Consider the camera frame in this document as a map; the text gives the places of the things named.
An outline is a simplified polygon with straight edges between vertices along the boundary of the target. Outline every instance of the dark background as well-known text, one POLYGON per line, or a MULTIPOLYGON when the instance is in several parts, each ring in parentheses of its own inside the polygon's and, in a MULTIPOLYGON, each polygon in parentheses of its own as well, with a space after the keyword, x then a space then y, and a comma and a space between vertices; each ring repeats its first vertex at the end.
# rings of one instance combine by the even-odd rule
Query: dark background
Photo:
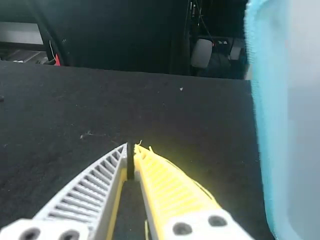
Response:
MULTIPOLYGON (((89 164, 142 140, 255 239, 273 239, 248 81, 0 62, 0 95, 0 227, 32 218, 89 164)), ((144 220, 140 187, 128 182, 114 239, 143 239, 144 220)))
MULTIPOLYGON (((243 38, 246 3, 247 0, 203 0, 203 18, 210 33, 215 36, 243 38)), ((1 0, 0 21, 36 23, 24 0, 1 0)))

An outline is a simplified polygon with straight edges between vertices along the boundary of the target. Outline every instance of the cable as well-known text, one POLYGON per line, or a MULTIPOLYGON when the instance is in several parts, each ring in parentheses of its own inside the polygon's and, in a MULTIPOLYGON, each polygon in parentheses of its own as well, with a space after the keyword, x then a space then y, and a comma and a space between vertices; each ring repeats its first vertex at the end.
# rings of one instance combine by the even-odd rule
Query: cable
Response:
POLYGON ((198 10, 198 12, 199 12, 200 20, 201 20, 201 22, 202 22, 202 24, 203 24, 203 26, 204 26, 207 34, 209 35, 212 43, 214 44, 214 49, 216 49, 216 53, 217 53, 218 59, 219 59, 219 65, 220 65, 220 68, 222 68, 221 59, 220 59, 220 55, 219 55, 219 51, 218 51, 218 45, 215 43, 213 37, 212 37, 211 34, 210 34, 209 29, 207 28, 207 25, 205 24, 205 21, 204 21, 202 15, 201 15, 201 10, 200 10, 199 4, 198 4, 198 0, 194 0, 194 1, 195 1, 196 8, 197 8, 197 10, 198 10))
POLYGON ((56 58, 55 58, 55 55, 54 55, 54 50, 52 49, 52 46, 51 46, 51 40, 49 40, 49 45, 50 45, 52 57, 53 57, 54 61, 56 61, 56 58))

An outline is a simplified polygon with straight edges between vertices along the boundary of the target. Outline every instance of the white container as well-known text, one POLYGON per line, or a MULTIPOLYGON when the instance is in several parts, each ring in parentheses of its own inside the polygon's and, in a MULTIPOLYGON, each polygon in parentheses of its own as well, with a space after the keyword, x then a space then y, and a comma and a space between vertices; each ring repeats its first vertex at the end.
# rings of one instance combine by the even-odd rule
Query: white container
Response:
POLYGON ((320 1, 249 1, 245 32, 269 227, 318 240, 320 1))

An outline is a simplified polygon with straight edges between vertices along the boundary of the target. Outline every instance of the black felt surface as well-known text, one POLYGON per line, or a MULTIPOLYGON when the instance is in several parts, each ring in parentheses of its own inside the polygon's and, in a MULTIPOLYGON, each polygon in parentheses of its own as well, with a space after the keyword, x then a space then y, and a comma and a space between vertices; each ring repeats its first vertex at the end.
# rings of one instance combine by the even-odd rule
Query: black felt surface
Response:
MULTIPOLYGON (((256 240, 272 239, 247 81, 0 62, 0 95, 1 227, 31 218, 114 147, 143 140, 256 240)), ((126 183, 114 239, 143 239, 145 217, 139 185, 126 183)))

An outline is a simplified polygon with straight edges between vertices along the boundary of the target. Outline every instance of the white object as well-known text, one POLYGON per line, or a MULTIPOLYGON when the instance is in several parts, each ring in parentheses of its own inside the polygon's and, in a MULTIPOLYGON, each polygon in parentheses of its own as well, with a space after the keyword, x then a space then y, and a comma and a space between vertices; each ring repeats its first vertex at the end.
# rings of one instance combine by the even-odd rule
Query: white object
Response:
POLYGON ((195 68, 207 68, 212 53, 212 42, 207 39, 198 39, 191 56, 191 65, 195 68))
POLYGON ((84 223, 70 220, 45 221, 20 219, 4 227, 4 240, 87 240, 89 229, 84 223))

